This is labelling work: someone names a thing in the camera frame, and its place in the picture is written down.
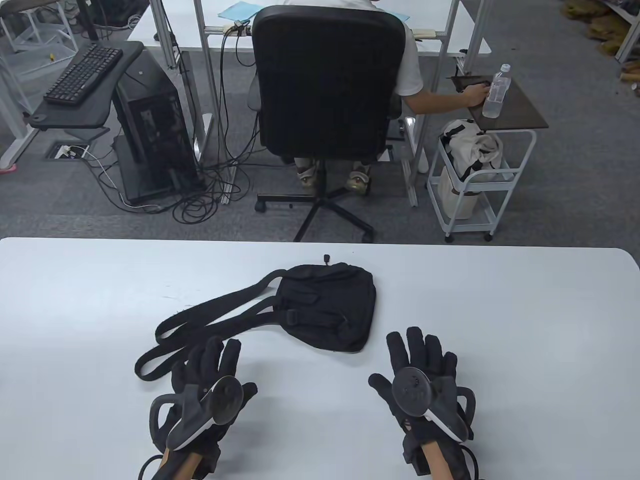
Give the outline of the person's left hand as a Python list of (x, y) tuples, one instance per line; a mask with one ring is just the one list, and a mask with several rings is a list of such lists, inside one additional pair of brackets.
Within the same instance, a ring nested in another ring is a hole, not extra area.
[[(237, 371), (242, 343), (238, 339), (213, 337), (194, 347), (186, 362), (177, 362), (171, 369), (171, 384), (175, 393), (182, 393), (185, 386), (199, 387), (199, 397), (222, 377), (234, 377)], [(179, 467), (175, 480), (202, 480), (214, 474), (221, 456), (220, 442), (235, 420), (226, 425), (213, 425), (199, 435), (187, 447), (187, 458)]]

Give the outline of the person's right hand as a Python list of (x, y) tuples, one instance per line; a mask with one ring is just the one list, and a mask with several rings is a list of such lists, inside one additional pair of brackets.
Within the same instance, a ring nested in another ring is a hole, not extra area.
[[(391, 369), (395, 374), (402, 368), (414, 367), (425, 374), (430, 381), (457, 377), (457, 355), (450, 351), (443, 353), (441, 341), (434, 334), (423, 336), (419, 327), (412, 326), (406, 330), (406, 340), (403, 340), (399, 332), (392, 331), (387, 334), (386, 343)], [(439, 448), (443, 448), (454, 444), (454, 441), (436, 423), (423, 416), (407, 416), (398, 407), (393, 397), (392, 384), (386, 377), (373, 373), (368, 377), (368, 384), (386, 402), (403, 432), (411, 435), (421, 447), (436, 444)]]

